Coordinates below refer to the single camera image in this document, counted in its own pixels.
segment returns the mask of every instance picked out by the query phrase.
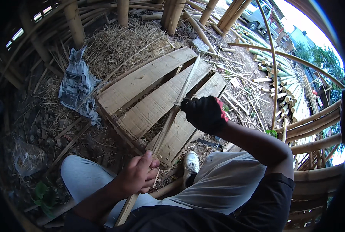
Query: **white sneaker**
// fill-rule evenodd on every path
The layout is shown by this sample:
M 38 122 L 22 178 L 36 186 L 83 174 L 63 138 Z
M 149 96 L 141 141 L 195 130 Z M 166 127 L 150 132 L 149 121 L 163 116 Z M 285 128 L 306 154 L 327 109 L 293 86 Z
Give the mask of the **white sneaker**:
M 186 181 L 193 173 L 198 173 L 199 171 L 199 159 L 198 155 L 194 151 L 188 152 L 184 157 L 184 181 L 183 186 L 186 189 Z

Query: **black shirt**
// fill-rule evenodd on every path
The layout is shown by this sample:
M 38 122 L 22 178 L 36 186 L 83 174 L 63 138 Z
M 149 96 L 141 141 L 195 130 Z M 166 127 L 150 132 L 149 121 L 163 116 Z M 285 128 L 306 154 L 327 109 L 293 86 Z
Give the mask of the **black shirt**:
M 264 176 L 240 214 L 226 216 L 201 209 L 157 205 L 134 210 L 118 231 L 282 231 L 290 211 L 295 182 L 281 173 Z M 73 213 L 66 217 L 63 231 L 104 231 L 104 228 Z

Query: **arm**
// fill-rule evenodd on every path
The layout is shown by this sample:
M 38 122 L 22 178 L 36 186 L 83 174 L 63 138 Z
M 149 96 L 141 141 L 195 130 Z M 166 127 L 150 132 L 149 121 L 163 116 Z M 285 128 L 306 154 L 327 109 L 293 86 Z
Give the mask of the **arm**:
M 282 173 L 293 180 L 291 149 L 270 135 L 228 121 L 222 106 L 219 99 L 209 96 L 184 99 L 181 109 L 197 129 L 238 145 L 267 166 L 265 174 Z
M 216 135 L 244 149 L 261 164 L 267 166 L 265 175 L 282 173 L 293 180 L 292 151 L 281 140 L 232 121 L 228 121 Z
M 82 200 L 73 211 L 76 215 L 98 225 L 104 225 L 106 217 L 121 200 L 135 193 L 146 193 L 153 185 L 158 160 L 152 161 L 152 152 L 134 157 L 110 183 Z

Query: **white pickup truck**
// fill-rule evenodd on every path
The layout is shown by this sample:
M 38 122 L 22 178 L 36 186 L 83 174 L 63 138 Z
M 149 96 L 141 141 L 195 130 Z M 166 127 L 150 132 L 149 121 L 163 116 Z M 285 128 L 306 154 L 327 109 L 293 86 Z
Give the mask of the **white pickup truck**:
M 225 0 L 225 2 L 227 5 L 230 5 L 233 2 L 233 0 Z M 276 38 L 279 35 L 279 33 L 275 29 L 278 28 L 277 25 L 279 25 L 279 23 L 277 23 L 274 20 L 274 17 L 271 17 L 272 13 L 273 14 L 275 14 L 275 13 L 272 11 L 272 7 L 270 4 L 268 4 L 262 0 L 259 0 L 259 2 L 261 4 L 261 7 L 264 10 L 264 13 L 265 13 L 266 18 L 268 20 L 268 23 L 270 25 L 270 31 L 271 31 L 272 37 Z M 264 40 L 269 39 L 269 33 L 266 31 L 263 16 L 261 15 L 261 12 L 260 12 L 259 7 L 256 3 L 256 0 L 251 1 L 251 3 L 248 5 L 248 7 L 242 13 L 241 17 L 248 22 L 248 24 L 246 26 L 250 30 L 252 30 L 252 31 L 260 30 L 261 34 L 263 35 Z

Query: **truck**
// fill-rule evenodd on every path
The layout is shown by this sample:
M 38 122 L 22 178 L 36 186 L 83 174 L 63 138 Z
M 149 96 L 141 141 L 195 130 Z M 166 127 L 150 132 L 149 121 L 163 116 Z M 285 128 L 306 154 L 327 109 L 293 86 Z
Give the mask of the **truck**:
M 225 0 L 225 2 L 227 5 L 230 5 L 233 2 L 233 0 Z M 271 35 L 273 38 L 276 38 L 284 27 L 280 23 L 277 14 L 273 12 L 271 4 L 266 0 L 259 0 L 259 2 L 268 20 Z M 260 33 L 263 35 L 264 40 L 269 40 L 269 33 L 266 30 L 263 16 L 261 15 L 256 0 L 251 1 L 251 3 L 248 5 L 248 7 L 246 7 L 244 12 L 242 13 L 241 18 L 247 21 L 247 28 L 254 32 L 259 30 Z

